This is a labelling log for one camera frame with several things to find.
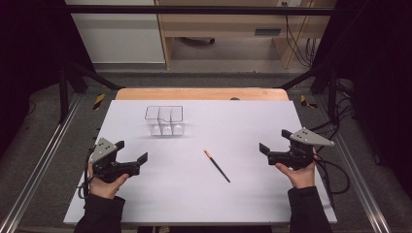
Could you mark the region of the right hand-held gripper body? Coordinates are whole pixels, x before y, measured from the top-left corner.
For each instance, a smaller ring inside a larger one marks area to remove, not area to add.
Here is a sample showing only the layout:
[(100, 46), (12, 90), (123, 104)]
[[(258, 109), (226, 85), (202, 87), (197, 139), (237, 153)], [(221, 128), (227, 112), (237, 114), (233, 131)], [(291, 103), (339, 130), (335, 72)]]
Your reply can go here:
[(287, 140), (290, 142), (288, 151), (270, 150), (267, 155), (269, 165), (282, 163), (293, 170), (305, 168), (314, 161), (314, 146), (334, 146), (331, 140), (306, 128), (292, 133)]

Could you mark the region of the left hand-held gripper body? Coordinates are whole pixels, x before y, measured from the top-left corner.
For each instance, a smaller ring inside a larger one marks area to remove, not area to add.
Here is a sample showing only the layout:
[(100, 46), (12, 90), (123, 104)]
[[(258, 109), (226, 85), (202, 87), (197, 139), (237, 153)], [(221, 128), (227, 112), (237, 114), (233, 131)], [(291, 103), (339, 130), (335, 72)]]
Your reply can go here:
[(115, 144), (100, 138), (89, 160), (93, 166), (93, 176), (105, 183), (112, 183), (123, 174), (129, 177), (140, 174), (137, 160), (120, 163), (117, 162), (117, 154)]

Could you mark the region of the clear plastic compartment box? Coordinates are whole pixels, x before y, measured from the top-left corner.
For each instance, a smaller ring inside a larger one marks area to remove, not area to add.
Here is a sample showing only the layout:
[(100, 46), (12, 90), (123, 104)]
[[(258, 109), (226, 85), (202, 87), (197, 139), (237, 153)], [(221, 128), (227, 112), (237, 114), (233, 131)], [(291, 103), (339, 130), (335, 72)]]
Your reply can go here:
[(183, 136), (185, 134), (182, 106), (149, 106), (145, 120), (152, 136)]

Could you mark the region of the black pencil with orange end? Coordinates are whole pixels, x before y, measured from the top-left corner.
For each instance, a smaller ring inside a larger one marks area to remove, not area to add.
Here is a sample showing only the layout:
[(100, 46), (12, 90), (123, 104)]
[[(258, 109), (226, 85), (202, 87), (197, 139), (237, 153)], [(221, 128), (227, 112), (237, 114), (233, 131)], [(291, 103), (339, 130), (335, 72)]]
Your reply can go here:
[(209, 158), (209, 160), (214, 164), (214, 166), (215, 166), (216, 169), (221, 173), (221, 175), (224, 177), (224, 179), (225, 179), (228, 183), (231, 183), (231, 180), (228, 178), (228, 176), (226, 175), (226, 173), (222, 170), (222, 168), (221, 168), (220, 165), (217, 163), (217, 161), (214, 159), (214, 157), (210, 154), (210, 152), (207, 151), (207, 150), (203, 150), (203, 152), (206, 154), (206, 156)]

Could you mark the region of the person's right hand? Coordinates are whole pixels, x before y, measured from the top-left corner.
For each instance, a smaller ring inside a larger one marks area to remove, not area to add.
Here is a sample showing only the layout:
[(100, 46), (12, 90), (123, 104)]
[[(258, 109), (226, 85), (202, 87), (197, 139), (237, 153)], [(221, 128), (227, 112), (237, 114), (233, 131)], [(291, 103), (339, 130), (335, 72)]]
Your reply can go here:
[(315, 185), (314, 162), (298, 170), (291, 170), (282, 163), (276, 163), (275, 167), (290, 180), (292, 186), (295, 188), (305, 188)]

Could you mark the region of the person's left hand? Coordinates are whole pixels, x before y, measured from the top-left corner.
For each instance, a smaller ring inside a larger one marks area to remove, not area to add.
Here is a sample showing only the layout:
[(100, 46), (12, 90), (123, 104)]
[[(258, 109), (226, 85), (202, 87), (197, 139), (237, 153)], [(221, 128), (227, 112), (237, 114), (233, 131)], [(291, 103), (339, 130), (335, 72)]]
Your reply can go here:
[[(93, 166), (88, 164), (88, 172), (93, 176)], [(123, 174), (112, 183), (105, 183), (98, 178), (93, 177), (89, 181), (89, 192), (93, 195), (106, 199), (114, 199), (120, 187), (128, 180), (129, 176)]]

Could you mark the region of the yellow black striped tape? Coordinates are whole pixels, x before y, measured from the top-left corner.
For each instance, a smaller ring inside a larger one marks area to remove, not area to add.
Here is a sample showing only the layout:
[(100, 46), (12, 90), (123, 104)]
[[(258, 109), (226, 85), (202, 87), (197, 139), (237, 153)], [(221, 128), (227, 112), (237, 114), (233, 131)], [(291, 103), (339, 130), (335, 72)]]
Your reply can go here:
[(93, 110), (98, 110), (99, 107), (101, 106), (101, 103), (103, 102), (105, 98), (105, 94), (99, 94), (94, 102), (94, 105), (92, 107)]
[(304, 95), (300, 95), (300, 103), (301, 103), (301, 106), (303, 106), (303, 107), (308, 107), (308, 108), (311, 108), (311, 109), (318, 109), (318, 105), (313, 104), (313, 103), (309, 103), (306, 100), (306, 97)]

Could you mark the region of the white table cover board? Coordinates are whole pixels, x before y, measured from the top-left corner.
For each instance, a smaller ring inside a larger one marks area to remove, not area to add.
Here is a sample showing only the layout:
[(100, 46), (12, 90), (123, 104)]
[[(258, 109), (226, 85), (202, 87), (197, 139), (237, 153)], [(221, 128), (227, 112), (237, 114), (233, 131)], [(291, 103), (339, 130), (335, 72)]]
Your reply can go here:
[[(119, 195), (122, 220), (138, 225), (270, 225), (291, 217), (289, 179), (268, 164), (258, 145), (286, 151), (283, 129), (301, 123), (291, 101), (180, 101), (185, 134), (152, 136), (145, 120), (148, 101), (115, 100), (100, 135), (124, 141), (121, 162), (145, 152), (148, 161)], [(214, 157), (228, 183), (203, 150)]]

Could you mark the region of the black curtain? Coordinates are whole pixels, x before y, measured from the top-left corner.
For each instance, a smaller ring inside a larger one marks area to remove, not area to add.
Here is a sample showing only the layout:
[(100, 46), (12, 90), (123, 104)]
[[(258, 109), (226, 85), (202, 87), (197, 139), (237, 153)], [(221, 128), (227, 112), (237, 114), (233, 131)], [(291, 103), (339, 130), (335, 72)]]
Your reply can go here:
[(336, 0), (315, 62), (354, 84), (372, 146), (412, 199), (412, 0)]
[(66, 56), (93, 70), (79, 30), (69, 14), (48, 10), (65, 0), (0, 0), (0, 156), (29, 111), (29, 98), (57, 83)]

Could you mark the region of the white cabinet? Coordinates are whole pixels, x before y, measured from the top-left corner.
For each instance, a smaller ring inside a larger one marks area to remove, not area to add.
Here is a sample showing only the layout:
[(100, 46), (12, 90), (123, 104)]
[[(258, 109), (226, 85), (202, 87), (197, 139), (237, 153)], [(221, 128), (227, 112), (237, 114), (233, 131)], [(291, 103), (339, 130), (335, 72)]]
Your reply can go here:
[(94, 64), (164, 63), (155, 14), (73, 14)]

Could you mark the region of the wooden desk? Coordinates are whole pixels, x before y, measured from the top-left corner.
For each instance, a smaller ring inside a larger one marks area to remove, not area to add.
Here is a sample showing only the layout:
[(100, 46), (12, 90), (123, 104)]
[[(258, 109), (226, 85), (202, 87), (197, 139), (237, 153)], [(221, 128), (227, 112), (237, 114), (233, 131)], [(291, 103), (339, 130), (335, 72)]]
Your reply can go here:
[[(161, 7), (228, 6), (333, 8), (337, 0), (154, 0)], [(162, 36), (171, 38), (271, 38), (285, 69), (301, 57), (305, 39), (322, 39), (328, 16), (172, 15), (158, 16)]]

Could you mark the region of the aluminium floor rail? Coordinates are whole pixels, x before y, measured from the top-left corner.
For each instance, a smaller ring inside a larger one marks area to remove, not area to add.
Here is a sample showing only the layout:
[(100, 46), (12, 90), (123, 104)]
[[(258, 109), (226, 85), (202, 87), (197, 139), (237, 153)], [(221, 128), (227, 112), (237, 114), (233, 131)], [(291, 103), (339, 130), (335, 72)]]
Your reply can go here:
[[(315, 96), (315, 99), (320, 105), (320, 110), (326, 120), (329, 120), (327, 116), (327, 100), (322, 96)], [(349, 100), (337, 100), (337, 113), (339, 116), (348, 116), (352, 111), (351, 104)], [(342, 123), (340, 124), (339, 129), (343, 129)], [(332, 137), (336, 144), (342, 165), (345, 167), (345, 170), (351, 180), (351, 188), (358, 196), (358, 200), (363, 209), (363, 213), (367, 218), (370, 226), (373, 229), (374, 233), (392, 233), (392, 230), (384, 217), (376, 199), (374, 198), (366, 179), (359, 166), (356, 164), (353, 155), (351, 154), (350, 148), (347, 143), (345, 143), (342, 134), (339, 129), (334, 129), (333, 132), (336, 132)]]
[(17, 229), (21, 218), (23, 217), (29, 203), (31, 202), (42, 178), (46, 174), (46, 171), (48, 170), (49, 165), (83, 99), (83, 94), (75, 93), (73, 95), (67, 116), (57, 125), (51, 136), (51, 139), (49, 140), (36, 166), (32, 170), (30, 177), (25, 183), (15, 204), (9, 210), (8, 214), (0, 224), (0, 233), (14, 233)]

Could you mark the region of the black frame strut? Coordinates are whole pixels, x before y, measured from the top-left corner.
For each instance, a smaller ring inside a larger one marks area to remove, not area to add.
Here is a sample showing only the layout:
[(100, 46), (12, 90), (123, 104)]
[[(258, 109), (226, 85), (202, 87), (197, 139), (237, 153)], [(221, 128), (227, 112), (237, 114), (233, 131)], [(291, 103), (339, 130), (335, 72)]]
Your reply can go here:
[(326, 88), (328, 88), (327, 116), (333, 124), (337, 125), (339, 121), (336, 106), (337, 75), (330, 64), (322, 62), (321, 64), (312, 67), (307, 72), (299, 75), (297, 78), (280, 85), (280, 88), (289, 90), (309, 78), (314, 78), (310, 86), (310, 90), (313, 94), (321, 94)]
[[(80, 75), (78, 77), (66, 77), (66, 71), (75, 71)], [(87, 91), (87, 84), (83, 79), (83, 76), (89, 77), (94, 81), (103, 84), (111, 90), (120, 90), (121, 86), (112, 83), (103, 77), (99, 76), (95, 71), (91, 71), (86, 67), (67, 60), (63, 63), (58, 72), (58, 86), (59, 86), (59, 99), (60, 99), (60, 119), (62, 123), (69, 116), (69, 102), (68, 102), (68, 84), (71, 84), (76, 93), (85, 93)]]

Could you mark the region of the black frame crossbar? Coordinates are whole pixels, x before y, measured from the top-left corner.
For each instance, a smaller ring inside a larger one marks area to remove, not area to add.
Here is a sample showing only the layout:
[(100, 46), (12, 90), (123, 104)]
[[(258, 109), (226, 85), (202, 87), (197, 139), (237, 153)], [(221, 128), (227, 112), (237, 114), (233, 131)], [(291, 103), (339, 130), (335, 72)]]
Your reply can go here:
[(229, 7), (229, 6), (109, 6), (67, 5), (71, 14), (167, 14), (167, 15), (262, 15), (262, 16), (332, 16), (333, 8)]

